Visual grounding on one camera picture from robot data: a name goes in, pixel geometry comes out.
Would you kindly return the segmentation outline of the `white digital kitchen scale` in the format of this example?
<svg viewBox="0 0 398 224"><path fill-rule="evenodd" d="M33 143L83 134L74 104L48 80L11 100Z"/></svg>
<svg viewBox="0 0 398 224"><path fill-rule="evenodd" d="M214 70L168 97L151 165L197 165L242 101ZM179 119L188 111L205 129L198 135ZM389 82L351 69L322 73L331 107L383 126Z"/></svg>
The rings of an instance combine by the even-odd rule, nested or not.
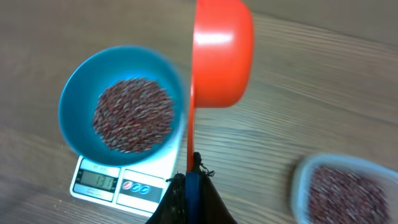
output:
<svg viewBox="0 0 398 224"><path fill-rule="evenodd" d="M169 186L167 180L172 177L184 129L185 118L182 118L170 143L131 166L104 166L80 156L70 194L89 202L151 217Z"/></svg>

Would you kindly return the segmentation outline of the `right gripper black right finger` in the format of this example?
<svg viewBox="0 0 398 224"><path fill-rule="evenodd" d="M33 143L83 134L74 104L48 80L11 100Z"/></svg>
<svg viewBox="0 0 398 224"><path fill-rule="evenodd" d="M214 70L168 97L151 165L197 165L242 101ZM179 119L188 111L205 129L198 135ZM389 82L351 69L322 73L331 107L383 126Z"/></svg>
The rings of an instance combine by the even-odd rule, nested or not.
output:
<svg viewBox="0 0 398 224"><path fill-rule="evenodd" d="M194 171L199 173L200 177L198 222L200 224L237 224L210 179L215 173L203 165L199 152L194 153Z"/></svg>

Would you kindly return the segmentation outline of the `red beans in bowl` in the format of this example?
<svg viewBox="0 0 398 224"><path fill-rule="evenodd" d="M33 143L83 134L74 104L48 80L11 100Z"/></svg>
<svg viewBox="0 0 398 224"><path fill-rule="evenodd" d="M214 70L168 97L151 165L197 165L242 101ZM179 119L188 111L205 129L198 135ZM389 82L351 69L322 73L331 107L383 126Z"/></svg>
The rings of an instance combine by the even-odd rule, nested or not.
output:
<svg viewBox="0 0 398 224"><path fill-rule="evenodd" d="M173 105L166 90L155 81L121 80L99 96L93 128L110 150L147 151L171 133Z"/></svg>

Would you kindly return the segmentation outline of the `red beans in container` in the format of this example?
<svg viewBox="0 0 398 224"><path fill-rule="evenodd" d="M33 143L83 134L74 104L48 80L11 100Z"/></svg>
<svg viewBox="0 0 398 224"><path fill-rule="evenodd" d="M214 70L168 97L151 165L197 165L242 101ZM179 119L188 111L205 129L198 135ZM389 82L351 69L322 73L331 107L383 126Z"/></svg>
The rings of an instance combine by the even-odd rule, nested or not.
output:
<svg viewBox="0 0 398 224"><path fill-rule="evenodd" d="M386 193L378 182L351 171L320 166L313 172L308 217L314 224L386 224Z"/></svg>

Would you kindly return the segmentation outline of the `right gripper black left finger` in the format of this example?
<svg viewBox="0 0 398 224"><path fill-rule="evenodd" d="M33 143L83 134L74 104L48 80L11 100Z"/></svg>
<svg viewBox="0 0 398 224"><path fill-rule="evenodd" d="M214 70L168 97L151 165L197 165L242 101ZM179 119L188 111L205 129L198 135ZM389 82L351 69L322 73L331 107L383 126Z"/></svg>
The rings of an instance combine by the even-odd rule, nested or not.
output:
<svg viewBox="0 0 398 224"><path fill-rule="evenodd" d="M185 175L177 173L173 178L167 179L167 188L156 211L148 219L146 224L186 224L186 198Z"/></svg>

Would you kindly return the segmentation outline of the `clear plastic container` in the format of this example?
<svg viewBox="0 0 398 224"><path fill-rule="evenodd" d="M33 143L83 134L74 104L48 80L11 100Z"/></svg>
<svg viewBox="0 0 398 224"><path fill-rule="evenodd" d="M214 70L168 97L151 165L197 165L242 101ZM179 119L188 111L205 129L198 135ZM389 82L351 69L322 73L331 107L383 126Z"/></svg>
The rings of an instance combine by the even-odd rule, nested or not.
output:
<svg viewBox="0 0 398 224"><path fill-rule="evenodd" d="M311 178L313 171L322 165L355 172L378 182L386 194L389 223L397 223L397 171L359 157L333 153L311 154L298 163L290 194L290 207L297 223L310 223L308 199Z"/></svg>

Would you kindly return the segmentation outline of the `blue bowl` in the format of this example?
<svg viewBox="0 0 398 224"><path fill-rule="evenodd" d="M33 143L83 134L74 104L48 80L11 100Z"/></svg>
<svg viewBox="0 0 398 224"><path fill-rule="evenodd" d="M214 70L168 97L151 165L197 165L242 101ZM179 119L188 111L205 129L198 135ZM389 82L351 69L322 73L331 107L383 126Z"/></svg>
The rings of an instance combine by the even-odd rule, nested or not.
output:
<svg viewBox="0 0 398 224"><path fill-rule="evenodd" d="M93 128L102 92L130 78L157 82L174 102L171 132L163 142L144 152L110 150ZM185 94L181 75L167 57L140 45L114 46L92 55L71 74L60 96L58 123L64 139L78 155L105 166L130 166L159 154L181 138L187 122Z"/></svg>

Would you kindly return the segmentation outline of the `red scoop with blue handle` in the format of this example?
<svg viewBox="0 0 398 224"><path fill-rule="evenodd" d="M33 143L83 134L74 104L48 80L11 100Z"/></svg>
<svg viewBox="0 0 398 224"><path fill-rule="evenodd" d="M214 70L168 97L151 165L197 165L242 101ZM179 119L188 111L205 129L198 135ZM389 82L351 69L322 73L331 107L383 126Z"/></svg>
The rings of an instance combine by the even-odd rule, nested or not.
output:
<svg viewBox="0 0 398 224"><path fill-rule="evenodd" d="M187 222L200 221L200 155L194 150L198 108L226 108L244 95L254 52L254 23L241 0L198 0L192 47L185 198Z"/></svg>

